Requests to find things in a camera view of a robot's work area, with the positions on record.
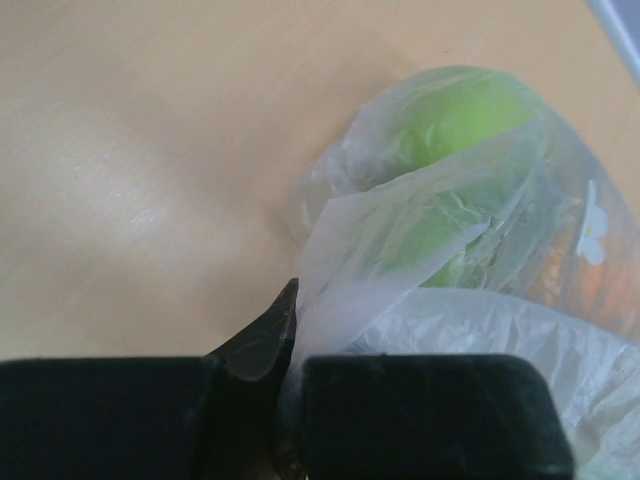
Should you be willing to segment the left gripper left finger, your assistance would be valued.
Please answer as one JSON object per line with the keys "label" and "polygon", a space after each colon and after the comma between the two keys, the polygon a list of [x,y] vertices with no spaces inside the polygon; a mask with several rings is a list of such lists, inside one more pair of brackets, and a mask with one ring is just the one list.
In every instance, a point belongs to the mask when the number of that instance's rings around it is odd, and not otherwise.
{"label": "left gripper left finger", "polygon": [[271,427],[296,280],[203,356],[1,365],[5,479],[272,479]]}

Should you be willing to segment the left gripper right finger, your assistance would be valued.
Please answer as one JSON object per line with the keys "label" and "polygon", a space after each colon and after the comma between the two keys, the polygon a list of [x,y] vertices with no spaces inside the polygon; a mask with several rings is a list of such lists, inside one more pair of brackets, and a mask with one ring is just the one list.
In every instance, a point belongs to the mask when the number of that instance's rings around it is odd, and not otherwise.
{"label": "left gripper right finger", "polygon": [[312,479],[570,479],[546,381],[510,355],[321,356],[302,381]]}

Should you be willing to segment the clear plastic bag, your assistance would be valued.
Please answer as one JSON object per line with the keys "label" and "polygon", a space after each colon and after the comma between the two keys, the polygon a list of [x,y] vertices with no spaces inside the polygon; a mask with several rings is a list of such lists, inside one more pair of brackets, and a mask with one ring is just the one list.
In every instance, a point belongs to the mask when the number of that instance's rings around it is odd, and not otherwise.
{"label": "clear plastic bag", "polygon": [[[477,66],[421,72],[365,104],[296,182],[289,228],[297,334],[278,402],[276,455],[301,478],[300,382],[320,354],[506,353],[547,380],[581,479],[639,475],[639,226],[606,170],[535,92],[534,116],[436,163],[392,158],[399,108]],[[384,272],[389,229],[411,200],[476,181],[518,186],[459,284]]]}

